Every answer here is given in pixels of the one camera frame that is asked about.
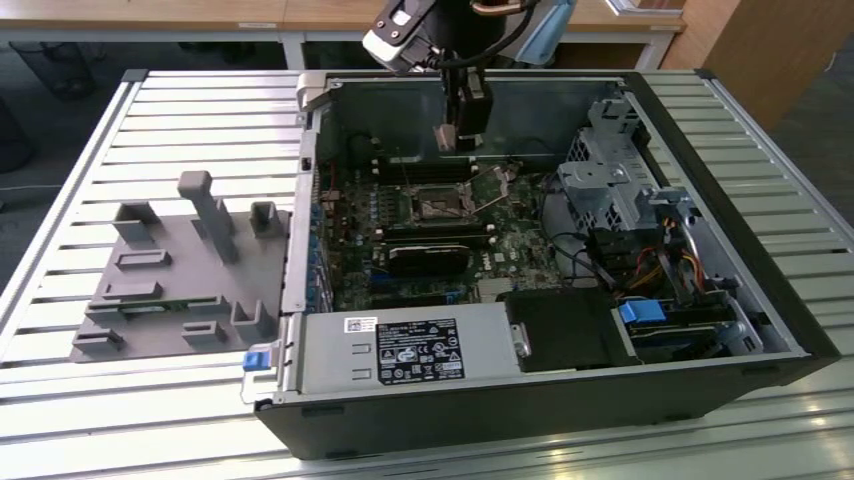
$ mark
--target aluminum table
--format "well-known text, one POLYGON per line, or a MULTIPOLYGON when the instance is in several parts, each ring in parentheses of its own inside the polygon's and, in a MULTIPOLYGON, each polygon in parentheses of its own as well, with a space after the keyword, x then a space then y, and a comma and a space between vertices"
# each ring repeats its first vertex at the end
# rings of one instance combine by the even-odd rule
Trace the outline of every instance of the aluminum table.
MULTIPOLYGON (((297 72, 148 72, 118 86, 0 297, 0 478, 846 478, 854 467, 854 235, 715 80, 646 78, 844 358, 704 418, 304 462, 240 398, 241 353, 68 363, 118 202, 185 214, 183 170, 228 209, 289 208, 297 72)), ((655 150, 674 184, 679 172, 655 150)), ((259 392, 269 386, 260 377, 259 392)))

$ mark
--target yellow wire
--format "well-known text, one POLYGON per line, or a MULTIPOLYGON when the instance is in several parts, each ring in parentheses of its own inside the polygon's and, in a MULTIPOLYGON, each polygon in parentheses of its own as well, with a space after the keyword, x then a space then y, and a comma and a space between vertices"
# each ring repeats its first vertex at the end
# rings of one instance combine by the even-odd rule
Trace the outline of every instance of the yellow wire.
POLYGON ((652 269, 652 271, 651 271, 650 273, 647 273, 647 274, 646 274, 646 276, 644 276, 640 280, 638 280, 635 283, 632 283, 632 284, 628 286, 628 290, 631 290, 631 289, 634 289, 634 288, 639 287, 639 286, 640 286, 640 285, 643 285, 646 282, 648 282, 650 280, 652 280, 652 278, 655 278, 655 276, 660 273, 660 271, 662 271, 662 267, 660 267, 660 265, 659 265, 658 267, 655 267, 655 268, 652 269))
POLYGON ((688 255, 682 255, 682 258, 684 258, 688 262, 691 262, 691 267, 694 268, 694 281, 696 282, 696 288, 702 291, 703 287, 702 287, 702 269, 699 267, 699 262, 696 261, 696 259, 688 255))

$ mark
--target power supply label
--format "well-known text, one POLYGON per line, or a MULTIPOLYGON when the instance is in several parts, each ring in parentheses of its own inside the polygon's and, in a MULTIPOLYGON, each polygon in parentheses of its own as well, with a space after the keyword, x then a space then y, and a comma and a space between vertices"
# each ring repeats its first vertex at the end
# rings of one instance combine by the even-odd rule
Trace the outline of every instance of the power supply label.
POLYGON ((377 323, 376 362, 383 385, 465 378, 456 319, 377 323))

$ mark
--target blue tab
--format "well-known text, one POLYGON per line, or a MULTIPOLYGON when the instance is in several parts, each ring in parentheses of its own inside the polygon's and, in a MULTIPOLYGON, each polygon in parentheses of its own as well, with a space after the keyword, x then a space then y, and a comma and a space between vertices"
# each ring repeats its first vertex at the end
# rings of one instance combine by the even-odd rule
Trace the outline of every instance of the blue tab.
POLYGON ((245 352, 243 371, 260 372, 261 370, 269 370, 269 352, 245 352))
POLYGON ((619 306, 623 323, 650 323, 667 320, 658 300, 628 300, 619 306))

